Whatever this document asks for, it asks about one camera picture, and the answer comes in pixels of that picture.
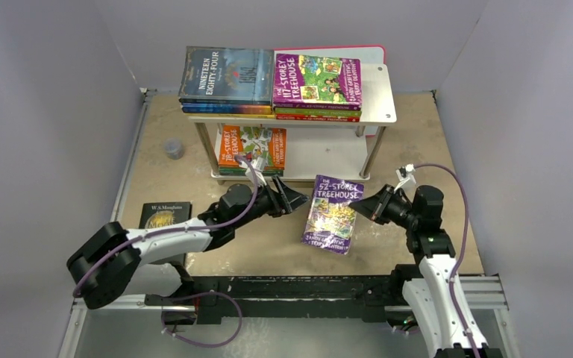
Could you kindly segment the dark green Treehouse book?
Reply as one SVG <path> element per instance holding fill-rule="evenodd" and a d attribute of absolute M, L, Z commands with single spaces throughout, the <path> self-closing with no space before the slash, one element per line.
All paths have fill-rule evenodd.
<path fill-rule="evenodd" d="M 246 169 L 240 167 L 220 167 L 218 170 L 218 175 L 221 176 L 245 176 Z M 274 169 L 264 169 L 262 171 L 262 175 L 266 177 L 270 177 L 273 175 L 282 176 L 284 174 L 283 170 L 274 170 Z"/>

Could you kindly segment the purple Treehouse book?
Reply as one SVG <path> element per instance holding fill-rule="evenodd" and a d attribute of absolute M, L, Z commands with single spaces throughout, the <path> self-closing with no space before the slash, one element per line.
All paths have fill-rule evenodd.
<path fill-rule="evenodd" d="M 301 242 L 345 255 L 351 246 L 356 212 L 349 207 L 363 198 L 364 185 L 317 175 Z"/>

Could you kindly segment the orange Treehouse book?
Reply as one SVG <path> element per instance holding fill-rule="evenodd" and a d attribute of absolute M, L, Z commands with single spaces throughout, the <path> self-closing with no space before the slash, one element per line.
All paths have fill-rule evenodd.
<path fill-rule="evenodd" d="M 240 167 L 234 158 L 239 154 L 248 159 L 263 157 L 266 160 L 265 169 L 284 171 L 286 146 L 287 130 L 284 128 L 225 125 L 217 155 L 218 168 Z"/>

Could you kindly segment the yellow book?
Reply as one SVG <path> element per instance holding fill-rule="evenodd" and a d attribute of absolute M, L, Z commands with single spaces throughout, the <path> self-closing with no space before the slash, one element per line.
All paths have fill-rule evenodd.
<path fill-rule="evenodd" d="M 185 113 L 189 117 L 199 118 L 236 118 L 236 119 L 276 119 L 275 114 L 240 114 L 240 113 Z"/>

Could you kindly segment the black Moon Sixpence book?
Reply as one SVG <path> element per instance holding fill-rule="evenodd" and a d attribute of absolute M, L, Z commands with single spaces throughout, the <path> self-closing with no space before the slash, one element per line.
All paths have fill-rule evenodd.
<path fill-rule="evenodd" d="M 190 201 L 145 203 L 142 207 L 139 229 L 152 229 L 185 222 L 191 218 Z"/>

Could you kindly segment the Nineteen Eighty-Four blue book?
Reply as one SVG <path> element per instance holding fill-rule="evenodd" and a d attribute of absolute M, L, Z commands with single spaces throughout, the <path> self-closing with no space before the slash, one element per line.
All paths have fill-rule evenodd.
<path fill-rule="evenodd" d="M 179 101 L 269 106 L 274 61 L 271 49 L 188 46 Z"/>

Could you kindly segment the Jane Eyre book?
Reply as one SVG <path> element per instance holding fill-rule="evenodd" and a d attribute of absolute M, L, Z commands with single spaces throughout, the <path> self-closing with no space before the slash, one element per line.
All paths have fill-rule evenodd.
<path fill-rule="evenodd" d="M 228 114 L 228 115 L 272 115 L 272 107 L 256 104 L 214 104 L 214 103 L 182 103 L 184 113 L 191 114 Z"/>

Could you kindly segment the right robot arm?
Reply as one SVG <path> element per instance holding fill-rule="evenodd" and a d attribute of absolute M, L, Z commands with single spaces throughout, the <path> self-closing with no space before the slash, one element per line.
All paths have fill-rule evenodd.
<path fill-rule="evenodd" d="M 415 263 L 396 266 L 389 293 L 409 304 L 431 357 L 502 357 L 500 349 L 489 346 L 469 307 L 453 243 L 442 228 L 443 204 L 444 195 L 434 186 L 419 186 L 408 201 L 386 185 L 349 206 L 376 224 L 405 230 Z"/>

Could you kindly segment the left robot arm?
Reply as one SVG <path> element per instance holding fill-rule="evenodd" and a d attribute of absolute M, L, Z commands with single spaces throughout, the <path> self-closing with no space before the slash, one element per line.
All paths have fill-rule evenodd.
<path fill-rule="evenodd" d="M 66 262 L 75 282 L 73 297 L 91 310 L 105 307 L 124 294 L 141 267 L 221 248 L 240 227 L 262 216 L 289 215 L 310 199 L 278 176 L 272 182 L 234 184 L 203 213 L 178 224 L 152 229 L 104 224 Z"/>

